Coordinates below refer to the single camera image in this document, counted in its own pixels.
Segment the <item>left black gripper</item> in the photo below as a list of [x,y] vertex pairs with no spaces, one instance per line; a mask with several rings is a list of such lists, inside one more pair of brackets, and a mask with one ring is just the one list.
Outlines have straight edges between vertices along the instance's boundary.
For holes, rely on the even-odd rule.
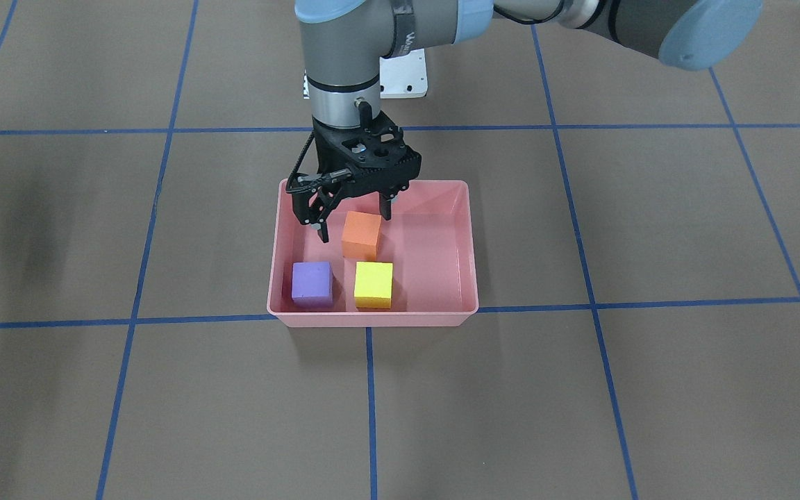
[[368,127],[340,129],[314,119],[318,190],[293,192],[292,212],[311,226],[323,243],[330,241],[328,218],[344,197],[380,192],[380,214],[392,219],[397,192],[420,174],[422,155],[407,145],[403,130],[385,112]]

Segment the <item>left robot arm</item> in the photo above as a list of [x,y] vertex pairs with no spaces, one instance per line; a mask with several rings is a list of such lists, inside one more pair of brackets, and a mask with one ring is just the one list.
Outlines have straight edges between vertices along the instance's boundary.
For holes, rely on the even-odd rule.
[[299,225],[330,240],[331,213],[374,194],[378,214],[419,176],[422,156],[382,106],[385,63],[414,51],[485,44],[492,29],[557,26],[603,38],[665,67],[702,71],[749,36],[762,1],[296,1],[315,170],[289,173]]

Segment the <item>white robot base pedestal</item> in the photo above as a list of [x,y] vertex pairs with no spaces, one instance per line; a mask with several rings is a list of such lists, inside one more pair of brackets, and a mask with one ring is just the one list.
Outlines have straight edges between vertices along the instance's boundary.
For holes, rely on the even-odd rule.
[[394,59],[380,59],[380,98],[419,99],[428,94],[425,50]]

